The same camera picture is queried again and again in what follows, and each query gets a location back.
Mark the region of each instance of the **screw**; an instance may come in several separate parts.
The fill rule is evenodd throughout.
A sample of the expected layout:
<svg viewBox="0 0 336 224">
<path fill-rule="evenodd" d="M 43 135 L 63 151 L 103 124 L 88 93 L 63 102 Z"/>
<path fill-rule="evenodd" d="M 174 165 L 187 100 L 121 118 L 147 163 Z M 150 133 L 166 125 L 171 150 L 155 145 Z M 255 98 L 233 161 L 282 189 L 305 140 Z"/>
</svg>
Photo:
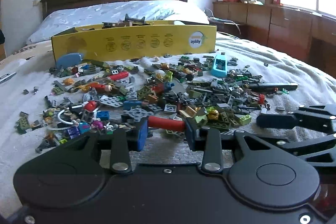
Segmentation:
<svg viewBox="0 0 336 224">
<path fill-rule="evenodd" d="M 117 162 L 112 165 L 112 168 L 116 171 L 126 171 L 128 169 L 128 164 L 124 162 Z"/>
<path fill-rule="evenodd" d="M 300 218 L 300 223 L 301 224 L 308 224 L 310 222 L 310 216 L 304 215 Z"/>
<path fill-rule="evenodd" d="M 35 218 L 33 218 L 32 216 L 26 216 L 25 217 L 25 222 L 27 224 L 35 224 Z"/>
<path fill-rule="evenodd" d="M 277 141 L 277 145 L 284 145 L 284 144 L 286 144 L 285 141 Z"/>
<path fill-rule="evenodd" d="M 209 172 L 215 172 L 218 171 L 221 168 L 221 166 L 215 162 L 209 162 L 204 165 L 204 169 Z"/>
</svg>

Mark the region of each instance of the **cable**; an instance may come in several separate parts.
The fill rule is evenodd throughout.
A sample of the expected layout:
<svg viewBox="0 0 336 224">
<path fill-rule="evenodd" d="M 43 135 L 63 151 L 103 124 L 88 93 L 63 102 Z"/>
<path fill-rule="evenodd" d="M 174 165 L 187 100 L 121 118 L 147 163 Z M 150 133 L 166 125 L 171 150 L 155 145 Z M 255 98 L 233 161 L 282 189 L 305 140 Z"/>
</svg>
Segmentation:
<svg viewBox="0 0 336 224">
<path fill-rule="evenodd" d="M 84 104 L 83 104 L 83 105 L 79 105 L 79 106 L 73 106 L 72 108 L 80 108 L 80 107 L 83 107 L 83 106 L 84 106 Z M 67 122 L 67 121 L 64 121 L 64 120 L 60 117 L 61 114 L 63 114 L 64 111 L 65 111 L 65 109 L 61 110 L 61 111 L 58 113 L 58 115 L 57 115 L 57 119 L 58 119 L 60 122 L 64 123 L 64 124 L 74 125 L 73 122 Z"/>
</svg>

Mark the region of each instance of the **red lego piece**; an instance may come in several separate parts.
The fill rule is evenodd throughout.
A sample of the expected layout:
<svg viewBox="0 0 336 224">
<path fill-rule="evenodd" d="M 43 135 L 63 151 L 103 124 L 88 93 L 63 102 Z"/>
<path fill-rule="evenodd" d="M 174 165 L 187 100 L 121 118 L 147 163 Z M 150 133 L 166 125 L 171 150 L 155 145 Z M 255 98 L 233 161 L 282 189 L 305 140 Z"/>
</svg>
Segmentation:
<svg viewBox="0 0 336 224">
<path fill-rule="evenodd" d="M 111 80 L 117 81 L 117 80 L 128 77 L 128 71 L 122 71 L 122 72 L 120 72 L 116 75 L 110 75 L 109 77 L 110 77 Z"/>
<path fill-rule="evenodd" d="M 84 109 L 86 109 L 87 111 L 94 111 L 97 108 L 97 102 L 95 101 L 89 101 L 85 106 Z"/>
<path fill-rule="evenodd" d="M 258 104 L 259 105 L 263 105 L 264 103 L 265 103 L 265 95 L 260 94 L 259 95 L 259 102 L 258 102 Z"/>
<path fill-rule="evenodd" d="M 105 92 L 105 85 L 101 85 L 98 83 L 91 83 L 90 87 L 95 88 L 98 93 L 104 93 Z"/>
</svg>

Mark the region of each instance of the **light blue lego piece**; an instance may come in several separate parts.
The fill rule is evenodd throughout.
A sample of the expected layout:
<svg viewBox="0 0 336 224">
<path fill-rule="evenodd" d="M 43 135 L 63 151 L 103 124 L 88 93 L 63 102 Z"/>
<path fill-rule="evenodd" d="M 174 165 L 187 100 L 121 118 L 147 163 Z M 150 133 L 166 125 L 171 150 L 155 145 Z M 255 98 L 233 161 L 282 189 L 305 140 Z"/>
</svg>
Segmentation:
<svg viewBox="0 0 336 224">
<path fill-rule="evenodd" d="M 68 67 L 77 66 L 82 62 L 83 57 L 84 54 L 81 54 L 79 52 L 62 55 L 60 58 L 57 59 L 56 67 L 57 69 L 60 69 L 61 67 L 66 69 Z"/>
<path fill-rule="evenodd" d="M 227 62 L 226 62 L 226 56 L 217 54 L 214 61 L 213 66 L 210 72 L 213 76 L 216 76 L 218 78 L 226 77 L 227 75 Z"/>
</svg>

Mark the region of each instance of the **lime green lego brick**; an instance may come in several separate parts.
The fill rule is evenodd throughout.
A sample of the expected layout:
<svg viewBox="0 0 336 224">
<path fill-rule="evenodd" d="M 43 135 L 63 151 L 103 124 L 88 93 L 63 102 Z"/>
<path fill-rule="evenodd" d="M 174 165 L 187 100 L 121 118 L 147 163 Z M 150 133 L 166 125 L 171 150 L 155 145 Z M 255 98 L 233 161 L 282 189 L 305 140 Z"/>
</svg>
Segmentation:
<svg viewBox="0 0 336 224">
<path fill-rule="evenodd" d="M 244 126 L 244 125 L 250 123 L 251 120 L 252 120 L 252 117 L 249 114 L 247 114 L 244 117 L 239 118 L 238 122 L 241 126 Z"/>
<path fill-rule="evenodd" d="M 206 115 L 196 116 L 195 117 L 196 123 L 200 123 L 202 120 L 208 121 L 208 117 Z"/>
</svg>

